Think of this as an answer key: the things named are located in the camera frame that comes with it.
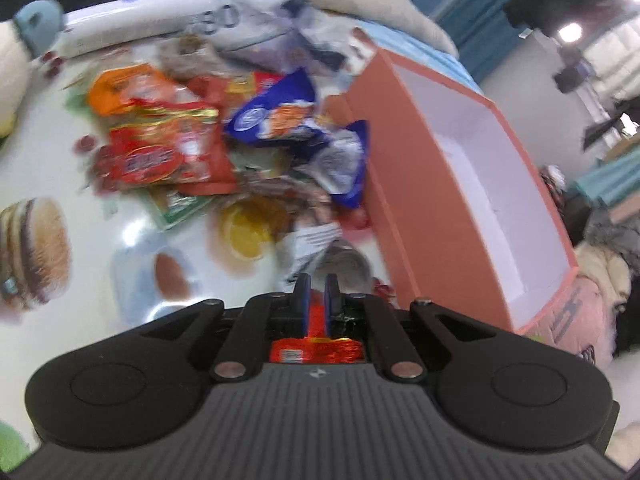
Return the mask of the red foil snack packet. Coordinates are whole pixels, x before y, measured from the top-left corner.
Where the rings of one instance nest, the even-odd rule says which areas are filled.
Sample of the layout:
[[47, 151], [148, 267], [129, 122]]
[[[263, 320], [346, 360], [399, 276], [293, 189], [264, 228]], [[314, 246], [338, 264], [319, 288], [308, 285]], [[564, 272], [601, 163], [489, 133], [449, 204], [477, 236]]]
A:
[[350, 338], [330, 338], [326, 328], [326, 309], [312, 304], [308, 311], [307, 331], [303, 338], [273, 341], [269, 362], [278, 364], [354, 364], [363, 362], [363, 344]]

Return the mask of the grey brown snack packet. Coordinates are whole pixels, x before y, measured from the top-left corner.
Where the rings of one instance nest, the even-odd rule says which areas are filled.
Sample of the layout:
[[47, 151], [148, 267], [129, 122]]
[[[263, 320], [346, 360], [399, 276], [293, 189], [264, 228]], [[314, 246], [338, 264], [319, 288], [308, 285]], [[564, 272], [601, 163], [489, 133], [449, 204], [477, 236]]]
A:
[[276, 244], [280, 276], [278, 285], [292, 292], [300, 274], [311, 277], [311, 287], [324, 289], [330, 274], [337, 276], [342, 292], [373, 290], [373, 276], [368, 259], [342, 237], [336, 222], [321, 226], [299, 226]]

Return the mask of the blue white wrapper bag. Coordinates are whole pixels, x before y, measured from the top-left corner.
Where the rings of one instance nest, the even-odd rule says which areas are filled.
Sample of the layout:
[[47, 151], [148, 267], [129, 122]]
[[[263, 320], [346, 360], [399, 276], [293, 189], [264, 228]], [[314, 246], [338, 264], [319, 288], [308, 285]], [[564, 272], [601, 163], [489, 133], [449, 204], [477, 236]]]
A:
[[314, 179], [337, 205], [358, 208], [370, 153], [368, 122], [330, 128], [305, 119], [295, 132], [303, 136], [292, 146], [295, 169]]

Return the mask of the blue snack bag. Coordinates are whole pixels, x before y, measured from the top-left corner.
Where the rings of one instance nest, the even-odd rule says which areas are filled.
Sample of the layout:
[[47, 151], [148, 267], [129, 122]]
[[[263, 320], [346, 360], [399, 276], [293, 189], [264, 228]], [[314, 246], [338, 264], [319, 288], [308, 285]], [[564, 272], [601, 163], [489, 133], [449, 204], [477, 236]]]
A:
[[317, 93], [306, 70], [287, 74], [238, 108], [224, 126], [233, 140], [248, 145], [286, 143], [311, 118]]

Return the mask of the red yellow snack bag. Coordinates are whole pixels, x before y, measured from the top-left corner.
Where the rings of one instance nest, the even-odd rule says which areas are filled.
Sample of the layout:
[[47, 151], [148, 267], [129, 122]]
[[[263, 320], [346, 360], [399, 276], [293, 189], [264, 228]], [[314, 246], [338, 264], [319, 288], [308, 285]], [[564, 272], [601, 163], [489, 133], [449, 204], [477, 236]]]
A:
[[136, 99], [131, 113], [110, 130], [108, 176], [118, 188], [175, 185], [195, 196], [238, 190], [217, 107]]

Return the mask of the orange snack packet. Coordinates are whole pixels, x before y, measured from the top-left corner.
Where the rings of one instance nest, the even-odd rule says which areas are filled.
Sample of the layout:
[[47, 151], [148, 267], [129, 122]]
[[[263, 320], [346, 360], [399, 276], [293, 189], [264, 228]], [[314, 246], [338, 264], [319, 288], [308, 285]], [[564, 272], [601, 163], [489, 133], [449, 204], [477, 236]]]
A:
[[91, 84], [86, 101], [102, 117], [122, 115], [140, 103], [185, 103], [192, 93], [149, 63], [104, 70]]

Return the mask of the pink cardboard box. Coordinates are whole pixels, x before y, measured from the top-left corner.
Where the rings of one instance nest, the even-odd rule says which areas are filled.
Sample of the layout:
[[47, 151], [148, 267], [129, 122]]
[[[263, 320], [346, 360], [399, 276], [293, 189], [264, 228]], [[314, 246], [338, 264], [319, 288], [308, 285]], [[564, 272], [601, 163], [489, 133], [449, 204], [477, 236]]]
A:
[[426, 298], [527, 332], [559, 303], [577, 261], [496, 104], [385, 49], [346, 100], [370, 127], [363, 203], [399, 303]]

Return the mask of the green snack packet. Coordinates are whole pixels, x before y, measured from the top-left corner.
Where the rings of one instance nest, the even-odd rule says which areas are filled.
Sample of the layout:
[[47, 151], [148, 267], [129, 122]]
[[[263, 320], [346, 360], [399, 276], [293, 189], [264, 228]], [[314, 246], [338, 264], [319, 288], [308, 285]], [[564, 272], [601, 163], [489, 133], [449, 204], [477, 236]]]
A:
[[140, 192], [151, 216], [160, 230], [166, 231], [189, 220], [207, 207], [210, 196], [193, 196], [180, 193], [174, 186], [152, 186]]

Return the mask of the food print tablecloth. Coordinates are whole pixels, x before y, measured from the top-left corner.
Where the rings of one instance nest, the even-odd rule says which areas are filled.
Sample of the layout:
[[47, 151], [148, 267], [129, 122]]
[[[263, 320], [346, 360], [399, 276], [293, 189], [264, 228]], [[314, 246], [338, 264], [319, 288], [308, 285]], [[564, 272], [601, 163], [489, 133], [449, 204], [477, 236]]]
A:
[[[20, 479], [199, 479], [279, 477], [300, 466], [362, 469], [380, 456], [387, 427], [381, 402], [396, 386], [369, 364], [267, 365], [244, 384], [217, 386], [209, 373], [222, 333], [251, 296], [285, 284], [277, 234], [256, 260], [224, 240], [224, 196], [209, 198], [173, 228], [160, 223], [141, 190], [101, 195], [92, 160], [74, 153], [104, 125], [73, 112], [62, 82], [38, 80], [1, 153], [1, 203], [52, 198], [70, 241], [70, 280], [47, 304], [1, 310], [1, 419], [32, 447]], [[83, 393], [131, 393], [146, 411], [150, 383], [137, 366], [149, 356], [163, 374], [157, 411], [175, 415], [167, 436], [107, 451], [89, 441], [62, 446], [37, 434], [35, 405], [63, 422], [85, 422]], [[372, 451], [361, 445], [371, 442]]]

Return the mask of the clear plastic bag with 80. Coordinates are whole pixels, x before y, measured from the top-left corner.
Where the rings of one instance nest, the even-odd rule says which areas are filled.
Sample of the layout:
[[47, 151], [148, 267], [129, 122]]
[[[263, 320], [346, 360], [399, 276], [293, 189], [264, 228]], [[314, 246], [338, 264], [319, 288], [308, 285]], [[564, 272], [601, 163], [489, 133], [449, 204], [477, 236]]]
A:
[[355, 20], [309, 0], [215, 0], [186, 30], [225, 58], [279, 74], [355, 77], [378, 50]]

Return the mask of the white cylindrical bottle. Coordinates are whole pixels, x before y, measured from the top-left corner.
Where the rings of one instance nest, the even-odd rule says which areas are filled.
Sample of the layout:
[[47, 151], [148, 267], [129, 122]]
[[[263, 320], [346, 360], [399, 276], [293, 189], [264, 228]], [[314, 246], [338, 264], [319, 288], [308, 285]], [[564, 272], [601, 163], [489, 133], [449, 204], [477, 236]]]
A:
[[55, 50], [64, 58], [180, 32], [215, 0], [114, 0], [67, 13]]

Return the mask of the penguin plush toy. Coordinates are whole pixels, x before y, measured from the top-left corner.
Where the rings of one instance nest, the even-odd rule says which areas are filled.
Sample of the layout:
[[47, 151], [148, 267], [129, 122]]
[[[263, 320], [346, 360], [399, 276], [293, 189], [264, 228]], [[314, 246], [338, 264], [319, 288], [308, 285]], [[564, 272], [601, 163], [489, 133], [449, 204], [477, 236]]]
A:
[[32, 1], [1, 23], [1, 139], [15, 128], [29, 86], [32, 61], [54, 45], [64, 24], [64, 11], [56, 0]]

